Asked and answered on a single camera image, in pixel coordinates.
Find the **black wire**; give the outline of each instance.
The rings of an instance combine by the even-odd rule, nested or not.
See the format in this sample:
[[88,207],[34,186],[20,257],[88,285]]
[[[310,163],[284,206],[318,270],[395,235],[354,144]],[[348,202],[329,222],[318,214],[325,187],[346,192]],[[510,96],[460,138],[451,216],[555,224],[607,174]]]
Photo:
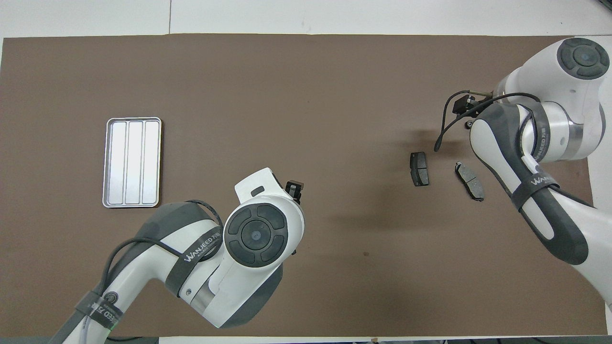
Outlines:
[[523,120],[523,123],[521,123],[521,126],[518,128],[517,146],[518,146],[519,154],[523,153],[523,131],[525,130],[525,127],[527,126],[527,123],[529,122],[529,120],[532,119],[533,117],[534,117],[534,114],[533,112],[530,111],[527,117],[525,117],[525,119]]
[[549,187],[549,188],[551,188],[551,189],[553,189],[554,191],[556,191],[556,192],[560,193],[561,195],[563,195],[563,196],[565,196],[565,197],[569,198],[569,199],[570,199],[570,200],[572,200],[572,201],[578,202],[578,203],[580,203],[580,204],[582,204],[582,205],[584,205],[584,206],[587,206],[587,207],[589,207],[589,208],[595,208],[595,207],[594,207],[592,204],[589,204],[587,201],[581,200],[580,198],[578,198],[578,197],[576,197],[576,196],[572,195],[571,193],[569,193],[569,192],[567,192],[567,191],[565,191],[565,190],[561,189],[560,187],[558,187],[558,186],[556,186],[556,185],[554,185],[554,184],[549,185],[548,187]]
[[223,221],[221,221],[221,217],[219,216],[219,214],[217,213],[217,211],[215,210],[215,208],[213,208],[210,204],[200,201],[200,200],[188,200],[185,202],[191,202],[191,203],[196,203],[199,204],[201,206],[204,206],[206,209],[210,210],[212,215],[215,216],[215,218],[217,219],[217,223],[219,224],[219,226],[221,226],[221,229],[223,229]]
[[115,247],[113,252],[111,252],[110,256],[108,257],[108,260],[106,261],[106,264],[104,265],[104,271],[102,272],[102,279],[100,281],[100,284],[102,286],[102,290],[100,291],[101,293],[103,293],[106,290],[106,288],[108,287],[108,275],[110,274],[111,264],[113,263],[114,257],[125,246],[128,246],[129,244],[132,244],[132,243],[135,243],[135,242],[148,242],[150,244],[154,244],[154,245],[157,245],[157,246],[163,248],[164,250],[172,253],[175,256],[180,256],[181,255],[180,252],[178,252],[177,250],[173,249],[172,247],[164,244],[163,242],[161,242],[161,241],[159,241],[157,239],[151,239],[149,237],[133,237],[133,238],[131,238],[129,240],[126,240],[126,241],[122,242],[121,244],[119,244],[117,247]]
[[442,137],[444,136],[444,133],[447,132],[447,130],[453,125],[455,124],[457,121],[459,121],[461,118],[465,118],[465,117],[470,117],[472,114],[476,113],[477,111],[480,111],[484,108],[486,108],[487,106],[493,104],[493,102],[503,99],[503,98],[508,98],[508,97],[515,97],[518,95],[522,95],[523,97],[527,97],[527,98],[531,98],[533,100],[535,100],[536,102],[540,102],[540,99],[536,96],[534,96],[533,94],[530,93],[523,93],[523,92],[514,92],[514,93],[508,93],[508,94],[504,94],[504,95],[499,95],[497,97],[491,98],[489,100],[487,100],[486,102],[482,102],[478,105],[476,105],[475,107],[469,109],[468,111],[465,111],[464,113],[462,113],[461,115],[457,116],[457,118],[452,121],[446,128],[442,129],[440,131],[440,136],[438,136],[438,139],[436,140],[436,144],[433,146],[433,151],[437,152],[440,150],[440,146],[442,145]]
[[[211,213],[214,215],[214,217],[217,219],[217,223],[219,224],[219,227],[221,228],[221,230],[223,230],[223,221],[221,220],[221,217],[219,216],[219,214],[215,210],[215,208],[213,208],[210,204],[208,204],[206,202],[203,202],[203,201],[200,201],[200,200],[188,200],[186,202],[200,204],[200,205],[204,206],[206,209],[210,210]],[[180,256],[182,254],[181,252],[178,252],[177,250],[173,249],[172,247],[164,244],[163,242],[161,242],[161,241],[159,241],[157,239],[151,239],[149,237],[134,237],[134,238],[131,238],[129,240],[126,240],[126,241],[122,242],[121,244],[119,244],[117,247],[115,247],[115,249],[113,250],[111,255],[108,257],[108,260],[106,261],[106,265],[104,266],[104,271],[102,272],[102,279],[101,279],[101,282],[100,282],[100,285],[102,286],[102,290],[100,290],[100,293],[103,293],[106,290],[106,288],[108,288],[108,276],[110,274],[111,264],[113,263],[114,257],[125,246],[127,246],[129,244],[132,244],[132,243],[135,243],[135,242],[148,242],[150,244],[157,245],[157,246],[163,248],[164,250],[172,253],[175,256]],[[202,256],[202,258],[200,258],[200,261],[208,260],[210,257],[214,256],[214,254],[218,252],[220,247],[221,247],[221,243],[217,244],[207,254]]]
[[535,337],[531,337],[531,339],[535,340],[538,343],[542,343],[542,344],[552,344],[552,343],[549,343],[549,342],[544,342],[543,340],[541,340],[539,338],[535,338]]
[[130,337],[130,338],[112,338],[108,337],[107,339],[111,342],[129,342],[130,340],[140,339],[142,337]]
[[464,94],[464,93],[471,94],[471,93],[470,93],[470,91],[469,91],[469,89],[464,89],[464,90],[462,90],[462,91],[455,92],[455,93],[454,93],[452,96],[450,96],[450,97],[449,97],[449,98],[446,100],[446,103],[444,104],[444,111],[442,112],[442,128],[440,129],[440,131],[444,130],[444,123],[446,122],[446,110],[447,110],[447,109],[448,109],[448,107],[449,107],[450,101],[451,101],[451,100],[452,100],[454,97],[456,97],[456,96],[458,96],[458,95],[460,95],[460,94]]

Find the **silver tray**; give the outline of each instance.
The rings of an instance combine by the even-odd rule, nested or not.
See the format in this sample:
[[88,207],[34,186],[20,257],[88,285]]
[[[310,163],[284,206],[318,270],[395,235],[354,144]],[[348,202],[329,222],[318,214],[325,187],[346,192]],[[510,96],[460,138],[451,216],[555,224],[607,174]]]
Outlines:
[[162,120],[111,118],[106,124],[102,204],[150,208],[159,202]]

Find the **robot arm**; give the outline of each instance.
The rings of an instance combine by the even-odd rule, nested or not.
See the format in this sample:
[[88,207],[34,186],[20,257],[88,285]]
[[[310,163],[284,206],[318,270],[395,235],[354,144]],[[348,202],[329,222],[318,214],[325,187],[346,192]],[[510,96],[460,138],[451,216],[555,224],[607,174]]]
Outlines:
[[241,205],[225,228],[191,201],[159,207],[50,343],[103,343],[151,279],[163,281],[216,327],[251,320],[302,239],[304,215],[269,168],[235,189]]
[[529,112],[541,111],[539,107],[491,105],[472,125],[472,149],[548,251],[585,276],[612,307],[612,217],[563,193],[532,155],[520,149],[519,137],[531,136],[531,145],[522,146],[532,151]]
[[605,130],[599,86],[609,64],[591,40],[559,41],[504,78],[481,107],[498,103],[465,114],[480,110],[470,129],[472,150],[538,239],[612,308],[612,217],[563,192],[539,165],[582,159],[599,145]]

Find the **black band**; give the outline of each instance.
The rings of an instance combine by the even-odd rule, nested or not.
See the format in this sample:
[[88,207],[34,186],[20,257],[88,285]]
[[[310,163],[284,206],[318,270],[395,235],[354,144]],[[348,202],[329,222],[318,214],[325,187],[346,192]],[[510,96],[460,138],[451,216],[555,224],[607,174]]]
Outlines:
[[514,207],[518,211],[521,211],[523,204],[527,202],[531,195],[533,195],[536,191],[553,184],[559,187],[557,181],[555,181],[554,178],[546,172],[532,174],[531,177],[523,180],[521,185],[517,187],[517,189],[512,193],[510,200],[512,200]]
[[85,294],[75,309],[109,330],[112,330],[123,316],[120,309],[93,291]]
[[193,268],[205,256],[212,256],[221,247],[221,227],[216,226],[208,232],[202,234],[181,256],[176,260],[176,263],[170,270],[166,278],[166,288],[170,290],[176,297],[179,297],[179,292],[187,277],[193,271]]

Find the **circular button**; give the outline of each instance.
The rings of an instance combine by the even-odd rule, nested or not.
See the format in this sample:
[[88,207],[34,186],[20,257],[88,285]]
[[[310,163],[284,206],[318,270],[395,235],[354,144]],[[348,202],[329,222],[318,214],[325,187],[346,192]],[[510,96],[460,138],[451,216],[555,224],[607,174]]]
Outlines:
[[114,291],[109,291],[104,295],[104,300],[114,304],[119,299],[119,295]]
[[597,50],[583,45],[574,50],[573,57],[579,65],[590,67],[599,60],[599,53]]
[[244,245],[252,250],[261,250],[270,242],[270,228],[259,220],[248,222],[241,234]]

